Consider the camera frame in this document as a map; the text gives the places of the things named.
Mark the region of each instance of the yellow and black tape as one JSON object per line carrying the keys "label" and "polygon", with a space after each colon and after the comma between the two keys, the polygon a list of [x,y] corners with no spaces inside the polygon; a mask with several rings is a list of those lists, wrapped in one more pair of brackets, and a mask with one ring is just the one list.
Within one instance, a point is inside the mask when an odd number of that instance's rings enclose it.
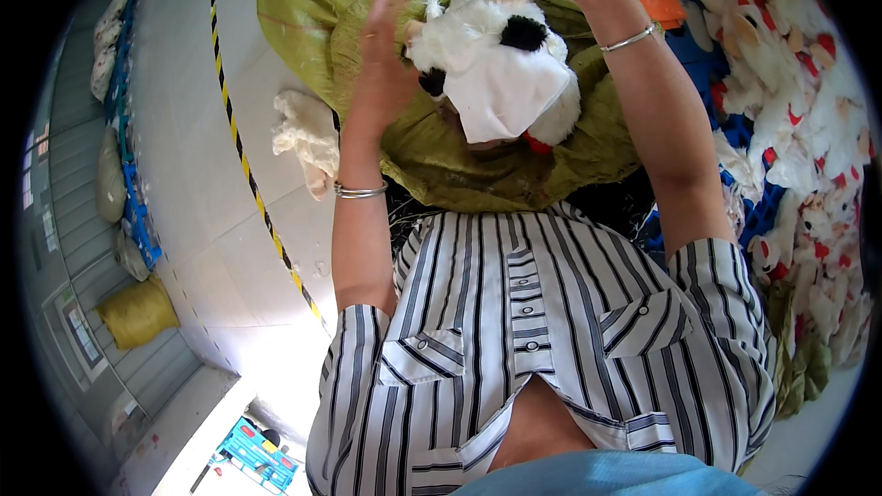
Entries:
{"label": "yellow and black tape", "polygon": [[328,327],[325,319],[322,318],[322,314],[318,312],[318,307],[316,306],[315,301],[312,299],[310,292],[306,291],[306,286],[303,285],[303,280],[300,279],[300,276],[294,271],[294,267],[291,264],[291,259],[288,259],[288,252],[285,251],[285,246],[282,245],[281,239],[279,238],[279,232],[276,231],[275,227],[272,225],[272,220],[270,219],[270,214],[266,210],[266,205],[264,205],[263,199],[260,197],[260,190],[258,189],[258,182],[254,180],[254,175],[251,173],[251,168],[248,165],[248,158],[245,156],[245,151],[242,147],[242,138],[239,137],[239,129],[236,125],[236,118],[233,116],[233,102],[230,100],[229,92],[226,89],[226,77],[223,74],[223,64],[221,62],[221,42],[218,40],[218,14],[217,14],[217,0],[211,0],[212,3],[212,44],[215,47],[215,68],[218,72],[218,82],[220,83],[220,95],[223,98],[224,106],[226,107],[226,118],[229,120],[229,130],[233,135],[233,141],[236,143],[236,151],[239,154],[239,161],[242,163],[242,170],[245,173],[245,178],[248,179],[248,186],[251,188],[251,193],[254,194],[254,203],[258,205],[258,211],[264,217],[264,223],[266,224],[266,229],[269,230],[270,236],[272,237],[272,243],[275,244],[276,251],[279,253],[279,258],[285,264],[285,267],[291,273],[291,279],[294,281],[294,285],[297,286],[297,290],[303,295],[303,298],[306,300],[306,304],[312,310],[312,313],[318,318],[318,321],[321,322],[322,327],[325,329],[325,332],[328,336],[333,336],[331,333],[331,329]]}

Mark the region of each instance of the blue fabric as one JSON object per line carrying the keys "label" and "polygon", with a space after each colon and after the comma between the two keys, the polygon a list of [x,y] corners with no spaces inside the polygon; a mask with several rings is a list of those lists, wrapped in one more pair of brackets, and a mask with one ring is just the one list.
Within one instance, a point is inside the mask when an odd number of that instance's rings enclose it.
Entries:
{"label": "blue fabric", "polygon": [[762,494],[737,475],[686,454],[585,450],[519,463],[474,480],[452,494]]}

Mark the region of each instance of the left hand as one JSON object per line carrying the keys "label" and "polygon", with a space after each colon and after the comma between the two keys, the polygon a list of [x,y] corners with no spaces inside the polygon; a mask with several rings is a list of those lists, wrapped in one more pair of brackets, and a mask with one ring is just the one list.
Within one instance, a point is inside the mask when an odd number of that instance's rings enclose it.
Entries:
{"label": "left hand", "polygon": [[376,140],[401,115],[418,88],[419,72],[395,53],[398,0],[374,0],[361,36],[362,71],[343,134]]}

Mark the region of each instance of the yellow woven sack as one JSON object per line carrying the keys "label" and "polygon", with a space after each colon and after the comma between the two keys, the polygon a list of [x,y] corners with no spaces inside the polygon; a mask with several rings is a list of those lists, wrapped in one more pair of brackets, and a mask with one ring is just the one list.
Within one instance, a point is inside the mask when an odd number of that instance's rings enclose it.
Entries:
{"label": "yellow woven sack", "polygon": [[166,327],[181,327],[156,274],[114,293],[95,307],[119,350],[148,344]]}

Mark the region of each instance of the floor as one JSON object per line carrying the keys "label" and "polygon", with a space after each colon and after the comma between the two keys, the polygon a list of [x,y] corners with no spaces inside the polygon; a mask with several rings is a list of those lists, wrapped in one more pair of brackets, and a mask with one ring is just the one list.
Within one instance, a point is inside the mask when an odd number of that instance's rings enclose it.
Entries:
{"label": "floor", "polygon": [[[255,0],[217,0],[220,49],[237,124],[282,242],[325,319],[334,202],[315,202],[290,153],[271,152],[272,99],[305,90],[261,34]],[[164,255],[157,271],[182,334],[208,364],[248,376],[251,412],[302,458],[328,337],[281,264],[232,142],[215,73],[209,0],[141,0],[131,93],[138,167]],[[819,402],[780,422],[745,478],[798,486],[844,413],[859,369],[836,372]]]}

